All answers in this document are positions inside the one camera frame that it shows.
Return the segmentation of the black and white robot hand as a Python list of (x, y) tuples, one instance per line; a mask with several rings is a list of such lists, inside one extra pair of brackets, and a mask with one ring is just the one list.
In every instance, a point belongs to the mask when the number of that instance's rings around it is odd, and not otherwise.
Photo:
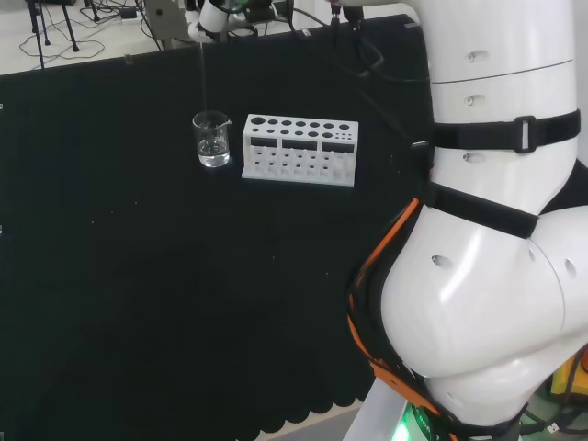
[(245, 14), (248, 1), (184, 1), (187, 34), (196, 43), (257, 37)]

